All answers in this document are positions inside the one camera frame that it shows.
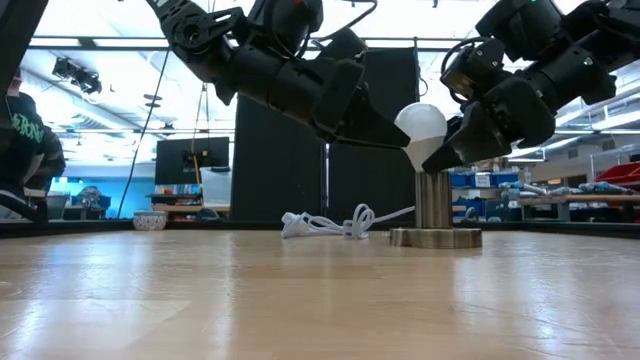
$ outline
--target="light bulb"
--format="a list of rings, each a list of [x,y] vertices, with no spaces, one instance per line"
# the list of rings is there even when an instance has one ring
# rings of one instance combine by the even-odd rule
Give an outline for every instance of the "light bulb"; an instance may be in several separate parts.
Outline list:
[[[398,113],[394,123],[411,138],[404,151],[414,170],[424,171],[422,163],[444,142],[447,135],[447,119],[433,105],[413,103]]]

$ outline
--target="black partition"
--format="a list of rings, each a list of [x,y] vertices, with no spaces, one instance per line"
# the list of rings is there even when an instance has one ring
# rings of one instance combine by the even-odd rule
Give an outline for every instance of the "black partition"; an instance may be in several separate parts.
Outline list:
[[[367,53],[365,80],[376,108],[389,121],[406,105],[418,101],[419,67],[413,48]],[[329,206],[336,220],[351,218],[355,207],[368,204],[377,216],[415,204],[413,168],[401,150],[331,145],[329,150]],[[411,222],[413,213],[396,220]]]
[[[324,158],[310,129],[240,97],[231,219],[277,223],[285,212],[320,214]]]

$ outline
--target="red object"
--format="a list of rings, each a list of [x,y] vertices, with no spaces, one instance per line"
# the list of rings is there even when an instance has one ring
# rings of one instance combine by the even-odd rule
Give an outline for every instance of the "red object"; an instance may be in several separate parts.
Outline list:
[[[598,176],[596,181],[606,181],[629,189],[640,189],[640,162],[616,165]]]

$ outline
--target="white cord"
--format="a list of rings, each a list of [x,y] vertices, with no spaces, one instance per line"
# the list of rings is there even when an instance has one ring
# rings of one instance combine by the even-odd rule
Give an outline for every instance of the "white cord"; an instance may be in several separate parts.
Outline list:
[[[353,212],[351,220],[345,220],[342,226],[323,216],[311,216],[307,213],[296,215],[286,213],[282,217],[284,228],[282,237],[314,236],[314,235],[343,235],[349,239],[366,239],[367,230],[378,222],[390,220],[415,210],[415,206],[396,211],[392,214],[376,218],[376,214],[367,206],[360,204]]]

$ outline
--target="monitor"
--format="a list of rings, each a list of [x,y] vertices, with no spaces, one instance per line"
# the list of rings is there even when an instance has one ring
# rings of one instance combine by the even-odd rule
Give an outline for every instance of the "monitor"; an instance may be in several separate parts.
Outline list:
[[[163,140],[156,146],[156,185],[195,184],[195,163],[229,167],[229,138]]]

